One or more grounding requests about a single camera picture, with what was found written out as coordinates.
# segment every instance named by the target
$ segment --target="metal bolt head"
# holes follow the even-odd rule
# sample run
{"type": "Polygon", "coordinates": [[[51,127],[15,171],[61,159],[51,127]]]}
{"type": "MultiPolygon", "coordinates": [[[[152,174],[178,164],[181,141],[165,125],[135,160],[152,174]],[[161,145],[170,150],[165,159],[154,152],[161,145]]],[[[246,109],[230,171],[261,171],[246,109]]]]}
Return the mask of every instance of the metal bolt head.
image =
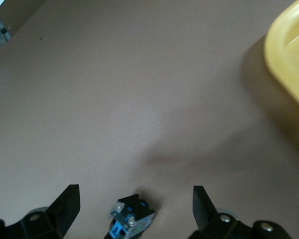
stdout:
{"type": "Polygon", "coordinates": [[[29,220],[33,222],[33,221],[37,220],[39,217],[40,217],[39,214],[34,214],[29,218],[29,220]]]}
{"type": "Polygon", "coordinates": [[[268,223],[261,223],[260,226],[262,229],[268,232],[272,232],[274,230],[273,227],[268,223]]]}
{"type": "Polygon", "coordinates": [[[133,216],[129,218],[129,220],[128,220],[128,224],[130,225],[130,227],[133,226],[134,223],[136,223],[134,219],[135,219],[135,218],[134,218],[133,216]]]}
{"type": "Polygon", "coordinates": [[[227,215],[225,215],[225,214],[220,215],[220,219],[221,219],[223,222],[225,222],[225,223],[230,222],[230,218],[229,218],[229,216],[227,216],[227,215]]]}

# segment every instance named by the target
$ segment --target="silver screw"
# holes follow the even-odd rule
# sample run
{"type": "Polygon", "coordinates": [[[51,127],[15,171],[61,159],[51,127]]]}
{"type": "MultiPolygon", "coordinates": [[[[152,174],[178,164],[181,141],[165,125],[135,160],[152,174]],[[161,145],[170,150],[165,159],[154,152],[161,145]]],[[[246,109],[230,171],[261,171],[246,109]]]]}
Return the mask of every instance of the silver screw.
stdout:
{"type": "Polygon", "coordinates": [[[221,215],[221,216],[220,216],[220,219],[221,219],[223,222],[225,222],[225,223],[230,222],[230,218],[229,218],[229,216],[227,216],[227,215],[225,215],[225,214],[221,215]]]}
{"type": "Polygon", "coordinates": [[[37,220],[39,217],[40,217],[39,214],[34,214],[29,218],[29,220],[33,222],[33,221],[37,220]]]}
{"type": "Polygon", "coordinates": [[[262,227],[262,229],[268,232],[272,232],[274,230],[273,227],[268,223],[261,223],[260,226],[262,227]]]}

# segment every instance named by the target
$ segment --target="beige table surface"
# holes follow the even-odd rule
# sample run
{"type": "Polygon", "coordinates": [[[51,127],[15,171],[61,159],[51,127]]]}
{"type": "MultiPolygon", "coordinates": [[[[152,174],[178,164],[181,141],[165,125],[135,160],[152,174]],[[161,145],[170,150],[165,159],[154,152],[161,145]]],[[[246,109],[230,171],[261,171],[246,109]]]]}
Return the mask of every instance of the beige table surface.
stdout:
{"type": "Polygon", "coordinates": [[[299,239],[299,153],[242,77],[292,0],[48,0],[0,49],[0,218],[80,184],[66,239],[100,239],[117,199],[158,213],[144,239],[197,228],[192,187],[299,239]]]}

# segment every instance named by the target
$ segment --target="yellow bin rim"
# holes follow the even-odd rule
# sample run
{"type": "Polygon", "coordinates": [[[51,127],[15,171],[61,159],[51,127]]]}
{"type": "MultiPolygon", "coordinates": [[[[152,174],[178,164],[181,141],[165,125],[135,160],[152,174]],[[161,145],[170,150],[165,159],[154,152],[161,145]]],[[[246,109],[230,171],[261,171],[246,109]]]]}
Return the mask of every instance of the yellow bin rim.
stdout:
{"type": "Polygon", "coordinates": [[[264,55],[273,76],[299,103],[299,68],[287,47],[299,37],[299,0],[280,14],[265,39],[264,55]]]}

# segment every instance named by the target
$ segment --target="blue and black object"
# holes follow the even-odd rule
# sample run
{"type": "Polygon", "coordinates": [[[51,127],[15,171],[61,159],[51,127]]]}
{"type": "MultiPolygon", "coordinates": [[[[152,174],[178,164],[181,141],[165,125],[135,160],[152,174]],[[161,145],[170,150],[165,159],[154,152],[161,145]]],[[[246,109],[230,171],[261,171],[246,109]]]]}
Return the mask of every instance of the blue and black object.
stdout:
{"type": "Polygon", "coordinates": [[[155,211],[135,194],[119,199],[110,215],[112,222],[105,239],[136,239],[149,227],[155,211]]]}

